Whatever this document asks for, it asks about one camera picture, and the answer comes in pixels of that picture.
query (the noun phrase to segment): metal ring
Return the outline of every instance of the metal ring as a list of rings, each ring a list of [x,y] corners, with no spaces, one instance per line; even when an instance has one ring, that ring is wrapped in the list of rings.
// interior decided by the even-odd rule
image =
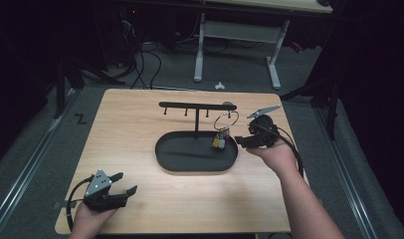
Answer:
[[[226,115],[231,114],[231,113],[234,113],[234,114],[237,115],[236,120],[235,120],[233,123],[231,123],[231,124],[229,124],[229,125],[227,125],[227,126],[225,126],[225,127],[217,128],[217,121],[218,121],[221,117],[226,116]],[[220,116],[217,117],[217,119],[215,119],[214,128],[217,129],[217,130],[225,130],[225,129],[230,128],[231,126],[233,126],[233,125],[237,122],[237,120],[239,120],[239,113],[236,112],[236,111],[231,111],[231,112],[222,113]]]

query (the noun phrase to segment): black jewelry stand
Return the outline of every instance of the black jewelry stand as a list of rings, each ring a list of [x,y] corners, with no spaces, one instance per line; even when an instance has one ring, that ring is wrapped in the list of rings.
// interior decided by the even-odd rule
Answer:
[[[188,103],[161,102],[159,106],[165,108],[196,110],[194,131],[172,131],[163,135],[155,146],[158,163],[170,171],[224,171],[236,161],[238,146],[232,137],[229,137],[224,148],[215,148],[212,140],[217,131],[199,131],[199,112],[234,111],[234,105],[206,105]]]

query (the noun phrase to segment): forearm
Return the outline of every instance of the forearm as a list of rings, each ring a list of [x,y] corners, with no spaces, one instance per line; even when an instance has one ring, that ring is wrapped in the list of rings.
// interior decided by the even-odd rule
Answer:
[[[295,238],[344,238],[298,172],[285,174],[281,183]]]

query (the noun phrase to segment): wooden table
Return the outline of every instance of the wooden table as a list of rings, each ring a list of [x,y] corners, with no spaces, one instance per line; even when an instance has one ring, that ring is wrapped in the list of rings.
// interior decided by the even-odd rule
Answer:
[[[172,172],[162,168],[155,144],[165,133],[194,129],[195,112],[168,109],[159,102],[237,106],[239,120],[231,136],[249,135],[246,116],[258,108],[280,104],[273,94],[108,90],[90,132],[71,183],[69,194],[81,180],[99,168],[108,175],[124,172],[110,194],[124,193],[137,185],[106,224],[102,233],[244,233],[288,232],[290,225],[276,175],[262,160],[239,146],[235,164],[221,172]],[[222,112],[201,112],[200,130],[215,130],[213,123]],[[290,135],[283,108],[269,113],[275,124]],[[75,198],[83,198],[82,186]],[[65,209],[56,231],[69,234]]]

